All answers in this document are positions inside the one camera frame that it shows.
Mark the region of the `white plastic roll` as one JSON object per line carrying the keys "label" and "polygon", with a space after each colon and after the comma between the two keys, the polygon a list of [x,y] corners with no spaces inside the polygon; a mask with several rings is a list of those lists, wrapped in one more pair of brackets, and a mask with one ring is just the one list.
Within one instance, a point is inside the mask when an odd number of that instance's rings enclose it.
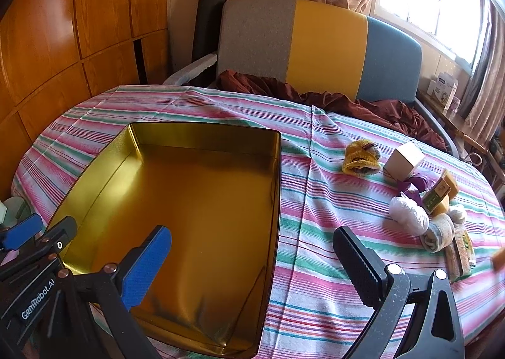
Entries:
{"label": "white plastic roll", "polygon": [[403,230],[414,236],[424,234],[429,227],[426,211],[404,194],[390,200],[389,215]]}

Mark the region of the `right striped curtain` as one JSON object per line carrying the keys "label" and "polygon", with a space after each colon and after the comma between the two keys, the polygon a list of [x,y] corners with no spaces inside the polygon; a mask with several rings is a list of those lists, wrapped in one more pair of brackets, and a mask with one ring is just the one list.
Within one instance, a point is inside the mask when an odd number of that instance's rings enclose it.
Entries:
{"label": "right striped curtain", "polygon": [[490,3],[478,64],[460,106],[464,122],[478,140],[488,144],[504,119],[504,18]]}

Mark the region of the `green white tea box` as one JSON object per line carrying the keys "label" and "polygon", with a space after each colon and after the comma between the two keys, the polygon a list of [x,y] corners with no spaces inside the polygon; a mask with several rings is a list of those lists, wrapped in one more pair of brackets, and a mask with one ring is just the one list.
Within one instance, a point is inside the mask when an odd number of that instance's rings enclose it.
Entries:
{"label": "green white tea box", "polygon": [[444,179],[440,179],[436,184],[422,197],[423,205],[430,214],[436,206],[449,194],[450,187]]}

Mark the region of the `white product box on shelf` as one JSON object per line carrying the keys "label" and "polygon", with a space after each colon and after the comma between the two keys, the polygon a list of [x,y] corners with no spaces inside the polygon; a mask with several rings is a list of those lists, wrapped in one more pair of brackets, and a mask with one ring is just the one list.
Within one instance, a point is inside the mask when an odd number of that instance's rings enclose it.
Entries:
{"label": "white product box on shelf", "polygon": [[458,79],[447,72],[442,72],[436,79],[432,79],[427,89],[427,95],[437,100],[445,110],[448,110],[452,103],[457,88]]}

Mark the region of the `small white crumpled ball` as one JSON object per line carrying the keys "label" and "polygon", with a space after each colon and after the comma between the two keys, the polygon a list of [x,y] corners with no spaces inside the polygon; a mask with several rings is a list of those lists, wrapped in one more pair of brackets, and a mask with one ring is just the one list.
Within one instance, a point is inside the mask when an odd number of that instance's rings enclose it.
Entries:
{"label": "small white crumpled ball", "polygon": [[462,204],[451,205],[447,214],[455,225],[466,224],[467,212]]}

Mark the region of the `white cardboard box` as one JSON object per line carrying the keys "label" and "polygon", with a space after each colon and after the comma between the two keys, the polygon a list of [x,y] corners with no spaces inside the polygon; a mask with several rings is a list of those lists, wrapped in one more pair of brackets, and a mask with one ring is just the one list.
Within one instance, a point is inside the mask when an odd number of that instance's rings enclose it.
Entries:
{"label": "white cardboard box", "polygon": [[403,181],[414,173],[424,158],[423,151],[409,141],[393,150],[383,168],[393,179]]}

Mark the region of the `white grey towel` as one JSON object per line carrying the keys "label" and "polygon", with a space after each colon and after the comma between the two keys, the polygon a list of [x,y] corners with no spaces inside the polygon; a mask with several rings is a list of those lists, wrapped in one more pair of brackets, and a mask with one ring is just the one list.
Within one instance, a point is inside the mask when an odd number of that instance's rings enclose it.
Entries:
{"label": "white grey towel", "polygon": [[452,243],[455,225],[447,214],[430,219],[428,229],[420,236],[421,244],[430,253],[437,253]]}

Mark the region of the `purple snack packet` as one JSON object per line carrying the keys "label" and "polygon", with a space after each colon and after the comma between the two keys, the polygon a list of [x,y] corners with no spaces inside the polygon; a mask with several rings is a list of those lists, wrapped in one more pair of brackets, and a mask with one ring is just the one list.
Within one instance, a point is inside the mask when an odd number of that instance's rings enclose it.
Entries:
{"label": "purple snack packet", "polygon": [[404,181],[397,181],[399,197],[407,197],[418,206],[423,206],[422,193],[429,188],[430,181],[421,174],[413,174]]}

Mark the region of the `black rolled mat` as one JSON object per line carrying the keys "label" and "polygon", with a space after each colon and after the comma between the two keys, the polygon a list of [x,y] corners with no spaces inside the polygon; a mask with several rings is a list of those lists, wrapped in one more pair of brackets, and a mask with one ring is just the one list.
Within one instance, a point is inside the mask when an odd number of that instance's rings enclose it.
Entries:
{"label": "black rolled mat", "polygon": [[198,0],[192,61],[217,51],[223,6],[227,0]]}

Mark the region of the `cereal snack bar packet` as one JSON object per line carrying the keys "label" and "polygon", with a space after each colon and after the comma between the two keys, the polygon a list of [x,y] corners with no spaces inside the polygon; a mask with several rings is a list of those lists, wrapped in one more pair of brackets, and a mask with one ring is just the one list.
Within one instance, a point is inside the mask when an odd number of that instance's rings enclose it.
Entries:
{"label": "cereal snack bar packet", "polygon": [[476,255],[465,225],[454,227],[453,241],[444,249],[449,282],[468,278],[476,267]]}

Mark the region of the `yellow sponge block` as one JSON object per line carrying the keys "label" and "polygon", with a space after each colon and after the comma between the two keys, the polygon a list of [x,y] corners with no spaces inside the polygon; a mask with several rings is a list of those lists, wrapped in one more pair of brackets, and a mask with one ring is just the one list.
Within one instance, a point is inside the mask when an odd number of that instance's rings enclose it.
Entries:
{"label": "yellow sponge block", "polygon": [[449,196],[446,195],[441,202],[431,211],[430,216],[431,218],[440,215],[440,214],[446,214],[449,210],[449,203],[450,199]]}
{"label": "yellow sponge block", "polygon": [[499,272],[505,267],[505,247],[497,250],[491,258],[492,267],[495,272]]}
{"label": "yellow sponge block", "polygon": [[459,192],[459,186],[453,176],[453,174],[451,174],[447,168],[445,168],[443,170],[443,173],[442,173],[442,176],[441,176],[442,180],[447,184],[447,186],[449,187],[449,192],[448,192],[448,195],[449,195],[449,199],[450,200],[453,200],[458,192]]}

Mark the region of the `yellow knitted sock roll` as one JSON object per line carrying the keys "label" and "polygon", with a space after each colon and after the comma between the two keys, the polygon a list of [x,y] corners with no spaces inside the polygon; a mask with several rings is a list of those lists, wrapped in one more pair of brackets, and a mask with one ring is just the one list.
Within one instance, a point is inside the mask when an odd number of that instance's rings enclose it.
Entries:
{"label": "yellow knitted sock roll", "polygon": [[349,175],[376,174],[382,169],[379,163],[381,155],[376,143],[368,139],[355,140],[345,149],[342,172]]}

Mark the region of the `wooden wardrobe panels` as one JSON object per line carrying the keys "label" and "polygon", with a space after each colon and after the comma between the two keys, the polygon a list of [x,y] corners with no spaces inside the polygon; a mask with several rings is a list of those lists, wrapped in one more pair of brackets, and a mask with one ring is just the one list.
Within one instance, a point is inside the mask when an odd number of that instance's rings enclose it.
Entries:
{"label": "wooden wardrobe panels", "polygon": [[1,9],[1,195],[59,115],[172,68],[168,0],[9,0]]}

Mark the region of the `striped pink green bedsheet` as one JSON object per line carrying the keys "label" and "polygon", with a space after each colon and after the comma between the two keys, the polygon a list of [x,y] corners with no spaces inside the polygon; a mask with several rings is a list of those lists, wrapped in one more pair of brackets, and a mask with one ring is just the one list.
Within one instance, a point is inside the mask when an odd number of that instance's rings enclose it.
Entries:
{"label": "striped pink green bedsheet", "polygon": [[198,121],[275,129],[282,135],[280,244],[259,356],[339,358],[371,315],[332,249],[347,225],[387,262],[429,273],[445,265],[389,218],[395,183],[341,166],[360,138],[384,155],[406,137],[380,126],[272,97],[174,85],[122,85],[78,104],[34,141],[10,191],[48,221],[94,157],[128,124]]}

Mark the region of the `grey yellow blue headboard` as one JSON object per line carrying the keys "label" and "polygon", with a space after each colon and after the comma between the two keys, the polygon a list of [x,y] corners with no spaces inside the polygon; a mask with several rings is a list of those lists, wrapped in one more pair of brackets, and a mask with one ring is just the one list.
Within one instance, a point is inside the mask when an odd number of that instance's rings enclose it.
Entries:
{"label": "grey yellow blue headboard", "polygon": [[375,102],[416,98],[420,44],[349,9],[309,0],[228,0],[217,71],[270,77],[297,92],[339,92]]}

